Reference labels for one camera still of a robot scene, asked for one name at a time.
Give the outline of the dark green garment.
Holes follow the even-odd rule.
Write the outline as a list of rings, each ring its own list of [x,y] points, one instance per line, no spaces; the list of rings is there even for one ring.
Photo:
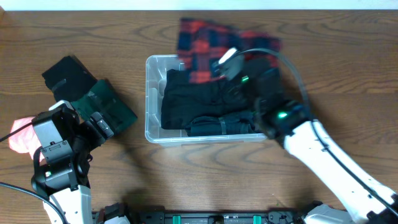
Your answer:
[[[71,102],[81,118],[86,121],[98,112],[109,124],[114,134],[119,134],[132,125],[137,116],[114,91],[106,80],[98,80],[79,100]]]

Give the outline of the dark teal garment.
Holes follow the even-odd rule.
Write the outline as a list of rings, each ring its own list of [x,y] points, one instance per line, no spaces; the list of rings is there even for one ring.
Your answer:
[[[221,117],[201,116],[185,127],[189,137],[256,134],[259,128],[254,123],[252,111],[238,111]]]

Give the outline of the large black garment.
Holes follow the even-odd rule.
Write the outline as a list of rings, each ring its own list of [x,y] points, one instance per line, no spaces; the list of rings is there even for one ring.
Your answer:
[[[167,72],[160,119],[163,129],[184,129],[197,117],[220,117],[247,109],[247,102],[225,79],[196,84],[189,82],[184,71]]]

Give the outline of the pink garment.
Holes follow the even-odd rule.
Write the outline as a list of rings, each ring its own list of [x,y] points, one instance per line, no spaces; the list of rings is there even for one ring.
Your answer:
[[[33,116],[17,119],[13,122],[11,132],[23,127],[33,120]],[[32,125],[24,128],[9,139],[9,147],[19,154],[29,154],[31,159],[34,158],[34,152],[41,147],[41,143],[32,127]]]

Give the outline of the red navy plaid garment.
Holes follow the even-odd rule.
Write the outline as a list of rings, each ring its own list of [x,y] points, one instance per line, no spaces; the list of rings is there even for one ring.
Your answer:
[[[177,55],[185,64],[190,83],[219,80],[213,65],[231,48],[262,48],[278,52],[281,41],[265,32],[241,30],[201,19],[180,19]]]

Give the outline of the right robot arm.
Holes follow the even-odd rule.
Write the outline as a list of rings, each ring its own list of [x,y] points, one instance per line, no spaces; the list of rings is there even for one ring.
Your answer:
[[[242,57],[217,60],[213,67],[233,84],[233,93],[252,105],[261,131],[304,163],[345,208],[313,203],[298,222],[397,223],[397,193],[360,168],[303,104],[287,96],[278,69],[264,59]]]

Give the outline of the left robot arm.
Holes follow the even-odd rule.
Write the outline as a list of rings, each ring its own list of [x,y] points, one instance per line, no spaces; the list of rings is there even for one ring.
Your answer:
[[[113,136],[103,115],[95,112],[81,123],[69,108],[39,114],[32,126],[41,147],[34,152],[32,187],[49,200],[52,223],[92,223],[88,171],[91,152]]]

